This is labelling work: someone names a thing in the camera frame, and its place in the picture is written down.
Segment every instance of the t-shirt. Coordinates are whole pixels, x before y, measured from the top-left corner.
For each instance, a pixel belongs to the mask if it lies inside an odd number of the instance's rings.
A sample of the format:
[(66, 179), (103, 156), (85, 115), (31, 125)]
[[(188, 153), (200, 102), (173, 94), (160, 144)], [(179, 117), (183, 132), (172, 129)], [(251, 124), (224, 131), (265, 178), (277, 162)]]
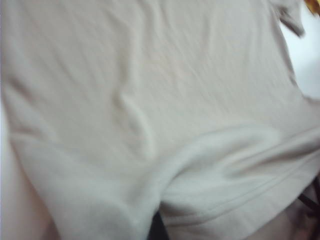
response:
[(63, 240), (240, 240), (320, 169), (299, 0), (3, 1), (12, 147)]

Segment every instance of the dark strap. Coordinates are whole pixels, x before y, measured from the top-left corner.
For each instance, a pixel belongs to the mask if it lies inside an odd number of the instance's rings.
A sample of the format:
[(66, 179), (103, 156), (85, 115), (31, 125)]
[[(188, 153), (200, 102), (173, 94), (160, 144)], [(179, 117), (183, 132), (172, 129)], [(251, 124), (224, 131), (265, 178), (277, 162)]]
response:
[(153, 216), (147, 240), (170, 240), (160, 213)]
[(317, 223), (309, 239), (316, 240), (320, 236), (320, 184), (319, 179), (317, 177), (313, 180), (312, 185), (317, 198), (317, 203), (304, 194), (301, 194), (299, 196), (299, 200), (303, 202), (304, 205), (306, 205), (312, 211), (312, 214), (309, 214), (309, 216), (317, 218)]

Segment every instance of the orange object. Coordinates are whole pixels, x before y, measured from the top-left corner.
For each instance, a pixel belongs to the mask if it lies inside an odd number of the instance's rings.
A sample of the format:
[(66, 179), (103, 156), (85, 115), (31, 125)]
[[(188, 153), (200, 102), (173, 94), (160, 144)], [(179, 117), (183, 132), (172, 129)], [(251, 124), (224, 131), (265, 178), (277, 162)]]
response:
[(320, 16), (320, 0), (304, 0), (312, 14)]

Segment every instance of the wrinkled fabric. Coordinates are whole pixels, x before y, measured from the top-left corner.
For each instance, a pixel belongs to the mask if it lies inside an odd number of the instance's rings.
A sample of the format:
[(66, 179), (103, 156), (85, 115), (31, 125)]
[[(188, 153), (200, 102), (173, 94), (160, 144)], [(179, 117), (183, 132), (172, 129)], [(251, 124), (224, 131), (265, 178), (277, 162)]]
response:
[(63, 240), (240, 240), (320, 169), (297, 0), (5, 0), (10, 139)]

